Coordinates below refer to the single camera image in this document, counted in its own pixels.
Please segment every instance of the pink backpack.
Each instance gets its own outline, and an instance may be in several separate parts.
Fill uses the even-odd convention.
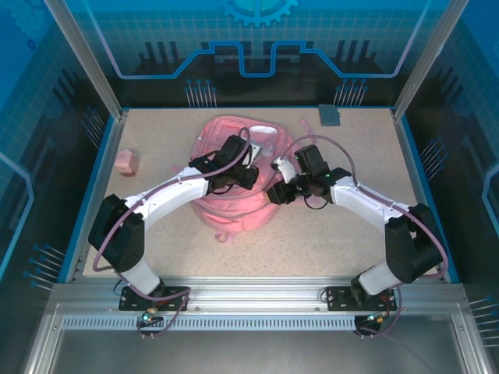
[[[271,162],[293,141],[281,126],[230,115],[217,117],[204,126],[194,144],[191,159],[220,150],[225,140],[230,135],[237,135],[243,127],[250,130],[252,142],[263,146],[255,163],[260,174],[253,189],[248,191],[235,185],[223,195],[210,194],[193,201],[194,211],[217,231],[215,238],[219,242],[230,242],[237,231],[263,226],[279,209],[279,205],[268,201],[265,189],[279,178],[274,176]]]

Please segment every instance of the gear logo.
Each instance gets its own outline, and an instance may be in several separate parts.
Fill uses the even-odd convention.
[[[272,22],[281,22],[281,16],[291,14],[291,7],[298,5],[297,0],[220,0],[226,16],[233,16],[236,22],[244,26],[262,23],[270,26]]]
[[[0,0],[0,10],[9,10],[17,26],[34,38],[45,23],[44,4],[41,0]]]

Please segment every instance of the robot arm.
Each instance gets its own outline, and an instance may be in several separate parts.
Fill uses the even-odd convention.
[[[395,285],[412,283],[442,261],[428,236],[402,212],[392,209],[393,200],[356,184],[352,175],[341,168],[330,170],[314,145],[298,150],[295,156],[303,172],[301,175],[296,174],[286,159],[274,162],[283,180],[267,191],[272,203],[288,204],[300,196],[320,196],[361,216],[385,237],[386,260],[352,280],[352,294],[360,305]],[[440,240],[434,216],[427,206],[396,205],[417,217]]]
[[[140,200],[139,206],[124,221],[108,243],[103,257],[113,269],[123,275],[127,281],[142,294],[161,297],[164,285],[159,276],[149,267],[144,259],[144,239],[146,231],[162,217],[171,213],[189,201],[199,199],[227,185],[239,185],[251,189],[258,178],[258,168],[252,165],[259,156],[261,146],[251,143],[246,155],[241,161],[220,174],[206,178],[204,175],[213,173],[233,162],[242,151],[246,141],[239,136],[230,136],[222,148],[208,155],[198,157],[189,163],[175,177],[161,185],[169,186],[153,194],[149,199],[144,197],[156,189],[150,189],[135,196],[120,199],[110,195],[101,204],[90,231],[89,242],[98,249],[116,221]],[[199,175],[199,178],[187,179]]]

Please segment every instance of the pink sponge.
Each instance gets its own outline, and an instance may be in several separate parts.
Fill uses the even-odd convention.
[[[133,177],[139,170],[139,159],[131,150],[120,150],[116,155],[115,168],[126,177]]]

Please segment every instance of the speckled tabletop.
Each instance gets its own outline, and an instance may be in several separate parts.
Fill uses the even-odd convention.
[[[238,115],[286,127],[305,135],[306,119],[316,134],[341,143],[356,162],[358,179],[377,191],[412,205],[416,202],[395,127],[388,109],[340,109],[342,125],[321,127],[313,108],[133,109],[119,149],[138,153],[135,177],[113,171],[106,196],[135,195],[173,176],[172,165],[186,166],[200,130],[219,115]],[[349,170],[345,156],[329,143],[318,143],[331,168]],[[91,249],[83,274],[114,276],[91,269]],[[262,228],[240,232],[220,244],[186,204],[158,221],[146,235],[146,259],[164,276],[350,276],[384,259],[384,239],[367,222],[339,206],[311,210],[303,204],[282,206]]]

